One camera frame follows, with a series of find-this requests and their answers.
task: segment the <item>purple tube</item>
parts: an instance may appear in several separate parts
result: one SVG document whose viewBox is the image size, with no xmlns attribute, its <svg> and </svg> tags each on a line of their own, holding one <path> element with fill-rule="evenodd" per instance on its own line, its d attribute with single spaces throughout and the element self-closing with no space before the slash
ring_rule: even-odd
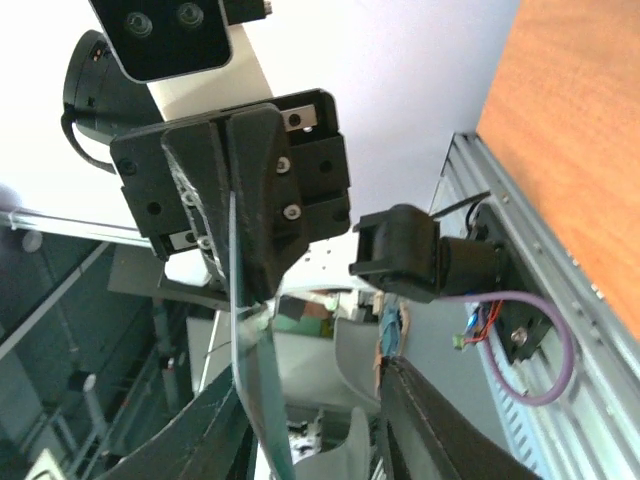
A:
<svg viewBox="0 0 640 480">
<path fill-rule="evenodd" d="M 496 380 L 502 386 L 502 388 L 504 388 L 504 390 L 518 402 L 524 403 L 525 405 L 530 405 L 532 407 L 540 407 L 543 405 L 548 405 L 549 403 L 556 400 L 560 395 L 562 395 L 562 393 L 567 388 L 567 385 L 569 385 L 569 381 L 571 380 L 571 374 L 573 373 L 573 367 L 575 364 L 575 357 L 573 341 L 571 338 L 571 329 L 569 328 L 567 321 L 564 319 L 555 305 L 543 298 L 538 297 L 537 295 L 533 295 L 528 292 L 518 292 L 514 290 L 481 293 L 478 295 L 443 297 L 441 298 L 441 300 L 444 300 L 446 302 L 463 303 L 484 303 L 506 300 L 528 303 L 529 305 L 533 305 L 534 307 L 538 308 L 542 313 L 549 317 L 554 327 L 556 328 L 558 336 L 560 337 L 560 341 L 562 342 L 562 348 L 564 352 L 560 374 L 558 375 L 558 379 L 548 392 L 536 397 L 530 397 L 528 395 L 523 395 L 519 392 L 516 392 L 502 376 L 502 373 L 500 373 L 500 369 L 498 368 L 498 364 L 496 363 L 496 359 L 493 354 L 493 349 L 491 348 L 491 342 L 489 341 L 489 339 L 485 340 L 482 343 L 484 343 L 485 351 L 487 352 L 487 355 L 489 357 L 489 366 L 491 367 Z"/>
</svg>

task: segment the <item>green connector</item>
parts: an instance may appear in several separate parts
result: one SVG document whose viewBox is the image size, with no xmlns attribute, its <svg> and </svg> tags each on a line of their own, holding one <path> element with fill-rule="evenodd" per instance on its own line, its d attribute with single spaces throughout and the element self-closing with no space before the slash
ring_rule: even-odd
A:
<svg viewBox="0 0 640 480">
<path fill-rule="evenodd" d="M 454 335 L 453 348 L 455 348 L 456 350 L 464 350 L 464 347 L 466 347 L 465 336 L 460 333 L 457 335 Z"/>
</svg>

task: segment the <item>gray floor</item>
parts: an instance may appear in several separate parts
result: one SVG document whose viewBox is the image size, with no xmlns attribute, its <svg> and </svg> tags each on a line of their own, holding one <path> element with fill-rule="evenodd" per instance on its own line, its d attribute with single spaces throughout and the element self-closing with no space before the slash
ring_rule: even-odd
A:
<svg viewBox="0 0 640 480">
<path fill-rule="evenodd" d="M 487 378 L 474 347 L 454 350 L 452 338 L 466 326 L 464 306 L 410 303 L 406 356 L 486 437 L 507 450 Z"/>
</svg>

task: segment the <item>orange wood surface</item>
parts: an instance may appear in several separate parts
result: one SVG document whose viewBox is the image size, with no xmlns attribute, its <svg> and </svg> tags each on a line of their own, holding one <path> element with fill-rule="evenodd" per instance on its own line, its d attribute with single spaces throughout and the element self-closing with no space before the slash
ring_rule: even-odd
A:
<svg viewBox="0 0 640 480">
<path fill-rule="evenodd" d="M 640 339 L 640 1 L 523 0 L 478 132 Z"/>
</svg>

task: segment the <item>wooden tabletop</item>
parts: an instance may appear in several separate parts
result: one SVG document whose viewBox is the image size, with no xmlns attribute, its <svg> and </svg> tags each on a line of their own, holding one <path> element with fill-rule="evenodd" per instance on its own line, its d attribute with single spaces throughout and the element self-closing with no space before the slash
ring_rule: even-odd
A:
<svg viewBox="0 0 640 480">
<path fill-rule="evenodd" d="M 522 0 L 478 131 L 640 339 L 638 0 Z"/>
</svg>

